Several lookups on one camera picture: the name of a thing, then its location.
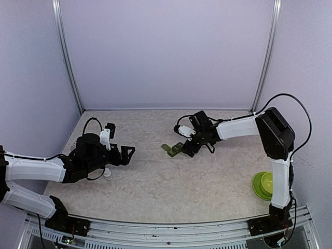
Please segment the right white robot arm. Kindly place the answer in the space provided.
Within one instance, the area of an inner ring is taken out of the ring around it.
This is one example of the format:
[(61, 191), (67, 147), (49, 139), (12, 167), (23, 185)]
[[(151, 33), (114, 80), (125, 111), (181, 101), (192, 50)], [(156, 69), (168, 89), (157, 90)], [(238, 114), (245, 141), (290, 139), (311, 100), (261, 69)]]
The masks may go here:
[(231, 119), (212, 119), (202, 110), (188, 115), (188, 118), (192, 126), (177, 123), (174, 132), (186, 138), (182, 152), (190, 157), (197, 154), (203, 146), (206, 146), (210, 153), (214, 153), (217, 142), (236, 137), (260, 137), (264, 152), (270, 158), (273, 179), (272, 199), (265, 225), (270, 230), (277, 230), (288, 218), (294, 201), (293, 128), (275, 107), (268, 108), (261, 114)]

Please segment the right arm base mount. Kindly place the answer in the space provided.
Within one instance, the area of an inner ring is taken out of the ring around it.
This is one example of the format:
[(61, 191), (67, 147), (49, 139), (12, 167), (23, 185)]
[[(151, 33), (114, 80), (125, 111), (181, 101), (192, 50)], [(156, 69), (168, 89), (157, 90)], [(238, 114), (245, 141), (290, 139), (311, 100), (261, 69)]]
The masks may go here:
[(280, 209), (270, 204), (269, 214), (267, 216), (249, 219), (247, 224), (251, 236), (257, 236), (291, 227), (293, 225), (289, 213), (291, 207), (292, 205), (290, 204)]

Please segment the green weekly pill organizer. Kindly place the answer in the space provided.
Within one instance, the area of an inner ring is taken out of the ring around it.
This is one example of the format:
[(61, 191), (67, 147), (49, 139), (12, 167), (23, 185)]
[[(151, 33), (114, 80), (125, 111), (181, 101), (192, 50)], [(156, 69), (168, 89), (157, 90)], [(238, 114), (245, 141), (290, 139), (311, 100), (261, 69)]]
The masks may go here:
[(170, 156), (170, 157), (175, 157), (176, 155), (178, 155), (179, 153), (182, 152), (182, 147), (183, 147), (183, 143), (179, 142), (177, 144), (175, 144), (174, 146), (170, 147), (169, 145), (167, 144), (162, 144), (161, 145), (161, 148), (163, 150), (165, 150), (167, 152), (167, 154)]

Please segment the white pill bottle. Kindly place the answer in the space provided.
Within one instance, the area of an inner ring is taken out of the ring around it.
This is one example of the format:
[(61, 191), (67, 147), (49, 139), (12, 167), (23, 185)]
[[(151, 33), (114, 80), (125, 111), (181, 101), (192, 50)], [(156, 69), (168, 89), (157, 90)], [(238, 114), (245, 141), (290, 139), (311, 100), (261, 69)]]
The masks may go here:
[(109, 168), (105, 168), (105, 171), (103, 173), (103, 176), (104, 178), (107, 180), (107, 181), (110, 181), (112, 179), (112, 172)]

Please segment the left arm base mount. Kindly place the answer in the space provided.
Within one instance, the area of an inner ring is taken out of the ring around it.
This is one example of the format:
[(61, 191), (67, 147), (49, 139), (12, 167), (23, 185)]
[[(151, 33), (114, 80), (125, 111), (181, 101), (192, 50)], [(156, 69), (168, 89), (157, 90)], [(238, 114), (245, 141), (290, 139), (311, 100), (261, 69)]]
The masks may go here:
[(86, 237), (91, 222), (87, 219), (69, 216), (67, 209), (59, 198), (54, 196), (49, 197), (54, 202), (56, 211), (50, 218), (46, 219), (45, 227)]

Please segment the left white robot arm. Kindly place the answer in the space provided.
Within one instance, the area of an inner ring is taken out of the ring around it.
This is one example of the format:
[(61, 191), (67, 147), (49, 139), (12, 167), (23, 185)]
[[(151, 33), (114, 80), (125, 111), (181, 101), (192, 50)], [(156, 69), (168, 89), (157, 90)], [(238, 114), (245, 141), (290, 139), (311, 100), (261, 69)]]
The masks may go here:
[(76, 140), (76, 147), (69, 155), (52, 158), (30, 158), (10, 155), (1, 150), (1, 203), (33, 212), (52, 220), (59, 229), (69, 230), (73, 223), (61, 200), (44, 196), (24, 188), (17, 180), (51, 181), (62, 184), (89, 180), (95, 170), (105, 170), (108, 164), (128, 165), (135, 147), (117, 146), (109, 142), (109, 134), (86, 133)]

